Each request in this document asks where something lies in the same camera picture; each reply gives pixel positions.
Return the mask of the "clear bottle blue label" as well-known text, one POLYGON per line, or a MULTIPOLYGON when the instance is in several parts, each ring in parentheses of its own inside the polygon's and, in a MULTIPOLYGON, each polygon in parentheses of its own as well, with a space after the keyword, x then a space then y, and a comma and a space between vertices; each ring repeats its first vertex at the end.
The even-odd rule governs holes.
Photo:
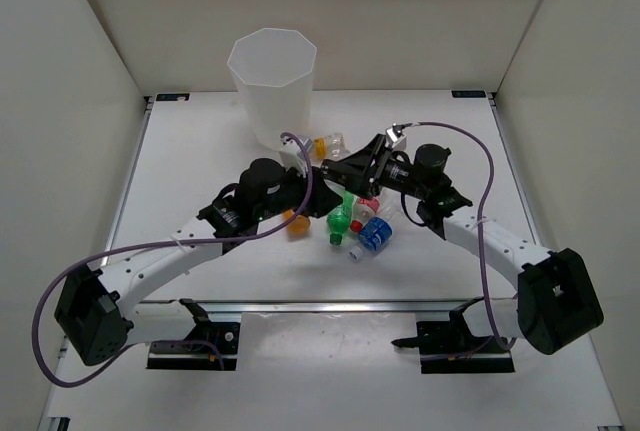
POLYGON ((401 213, 395 210, 368 221, 358 233, 348 257, 354 262, 359 262, 366 256, 379 254, 393 237, 394 225, 400 215, 401 213))

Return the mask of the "clear bottle black label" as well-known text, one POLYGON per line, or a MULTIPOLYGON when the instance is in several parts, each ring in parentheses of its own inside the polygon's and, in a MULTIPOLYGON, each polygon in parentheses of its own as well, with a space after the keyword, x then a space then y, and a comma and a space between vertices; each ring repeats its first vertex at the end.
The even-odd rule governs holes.
MULTIPOLYGON (((321 166, 320 166, 321 171, 322 171, 322 169, 324 168, 324 161, 322 162, 322 164, 321 164, 321 166)), ((369 179, 370 179, 370 173, 369 173, 369 170, 367 170, 367 171, 337 171, 337 172, 339 172, 339 173, 362 173, 364 176, 366 176, 367 178, 369 178, 369 179)))

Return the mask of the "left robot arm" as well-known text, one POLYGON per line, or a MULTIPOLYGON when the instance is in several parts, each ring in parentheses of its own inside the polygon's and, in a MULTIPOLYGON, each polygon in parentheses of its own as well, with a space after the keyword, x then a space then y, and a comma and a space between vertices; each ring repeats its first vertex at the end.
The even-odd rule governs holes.
POLYGON ((256 235, 261 222, 287 210, 321 218, 341 202, 319 168, 300 172, 269 158, 254 160, 167 247, 141 250, 102 269, 75 267, 65 278, 54 318, 82 362, 106 362, 133 343, 145 324, 136 306, 154 291, 256 235))

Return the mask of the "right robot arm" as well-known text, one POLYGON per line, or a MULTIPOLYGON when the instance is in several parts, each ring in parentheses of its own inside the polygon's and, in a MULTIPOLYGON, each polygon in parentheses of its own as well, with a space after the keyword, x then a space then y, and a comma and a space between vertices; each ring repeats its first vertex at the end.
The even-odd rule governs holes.
POLYGON ((480 272, 496 270, 514 288, 510 299, 483 295, 450 314, 449 338, 470 351, 485 337, 499 344, 523 339, 552 355, 604 322, 583 258, 566 248, 552 251, 520 238, 489 220, 453 186, 445 172, 450 149, 417 148, 413 159, 377 135, 365 148, 321 165, 324 177, 362 198, 384 189, 417 199, 419 226, 479 260, 480 272))

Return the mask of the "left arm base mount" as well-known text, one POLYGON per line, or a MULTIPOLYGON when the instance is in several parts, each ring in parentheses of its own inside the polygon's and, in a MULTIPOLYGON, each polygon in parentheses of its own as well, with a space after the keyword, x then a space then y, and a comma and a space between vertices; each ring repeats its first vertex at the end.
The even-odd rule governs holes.
POLYGON ((220 317, 208 313, 191 299, 180 299, 187 312, 189 332, 150 344, 149 370, 235 371, 240 344, 239 315, 220 317))

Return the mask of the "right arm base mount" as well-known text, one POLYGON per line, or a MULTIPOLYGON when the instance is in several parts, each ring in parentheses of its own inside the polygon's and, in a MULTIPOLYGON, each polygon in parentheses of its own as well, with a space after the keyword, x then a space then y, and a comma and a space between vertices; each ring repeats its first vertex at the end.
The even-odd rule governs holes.
POLYGON ((474 298, 453 308, 446 321, 418 321, 416 336, 391 344, 397 350, 417 349, 423 375, 514 373, 511 353, 493 336, 473 336, 463 320, 463 312, 480 301, 474 298))

